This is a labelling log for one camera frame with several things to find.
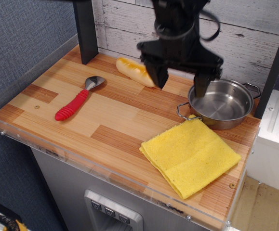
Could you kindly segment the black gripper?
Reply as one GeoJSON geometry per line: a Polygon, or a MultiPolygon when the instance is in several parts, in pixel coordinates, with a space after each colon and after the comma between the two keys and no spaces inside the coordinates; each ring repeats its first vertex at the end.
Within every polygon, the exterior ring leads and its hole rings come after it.
{"type": "Polygon", "coordinates": [[[168,80],[168,69],[195,74],[195,96],[205,96],[211,78],[220,78],[224,60],[209,51],[200,42],[199,23],[172,30],[155,23],[157,40],[137,44],[141,61],[154,84],[163,89],[168,80]]]}

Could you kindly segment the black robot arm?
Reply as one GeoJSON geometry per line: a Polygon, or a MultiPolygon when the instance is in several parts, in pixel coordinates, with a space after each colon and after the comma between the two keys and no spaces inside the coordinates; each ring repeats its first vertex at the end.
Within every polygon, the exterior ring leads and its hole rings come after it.
{"type": "Polygon", "coordinates": [[[201,40],[212,41],[219,35],[203,38],[199,31],[199,16],[218,18],[204,10],[206,0],[154,0],[154,27],[158,40],[140,42],[141,61],[154,84],[163,88],[168,80],[168,69],[192,73],[196,97],[204,97],[210,82],[220,79],[224,60],[203,47],[201,40]]]}

